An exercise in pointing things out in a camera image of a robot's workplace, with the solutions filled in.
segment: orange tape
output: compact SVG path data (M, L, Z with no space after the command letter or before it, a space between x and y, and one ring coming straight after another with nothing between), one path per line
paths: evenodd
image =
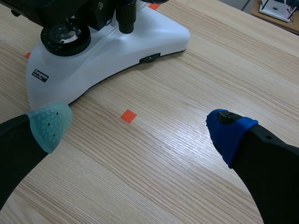
M30 53L30 52L28 52L27 54L25 54L25 55L24 55L24 58L26 58L26 59L29 59L29 57L30 57L30 54L31 54L31 53Z
M121 119L126 121L128 124L130 124L134 118L136 117L137 115L134 114L132 111L130 110L126 110L123 115L121 116Z
M157 10L157 8L159 8L160 5L158 5L158 4L150 4L149 7L150 7L151 9Z

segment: microscope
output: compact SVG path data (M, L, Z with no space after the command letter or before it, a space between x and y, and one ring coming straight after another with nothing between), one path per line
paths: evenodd
M70 104L113 74L186 50L188 29L146 5L167 1L0 0L43 27L26 69L30 108Z

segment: wood grain surface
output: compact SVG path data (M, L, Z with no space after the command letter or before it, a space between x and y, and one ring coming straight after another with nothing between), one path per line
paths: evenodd
M223 108L299 146L299 39L216 0L159 12L191 32L184 53L91 88L58 148L15 189L0 223L260 224L251 195L214 149ZM0 6L0 122L29 110L26 59L41 28ZM137 114L131 124L120 119Z

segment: translucent silicone fingertip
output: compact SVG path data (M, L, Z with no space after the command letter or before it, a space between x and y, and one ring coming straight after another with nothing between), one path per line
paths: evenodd
M52 153L71 124L70 107L55 102L27 115L35 140L45 152Z

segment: microscope focus knob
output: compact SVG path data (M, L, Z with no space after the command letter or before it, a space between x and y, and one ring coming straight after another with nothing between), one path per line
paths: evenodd
M136 21L136 0L118 0L116 4L116 19L119 30L123 34L130 34L134 30Z

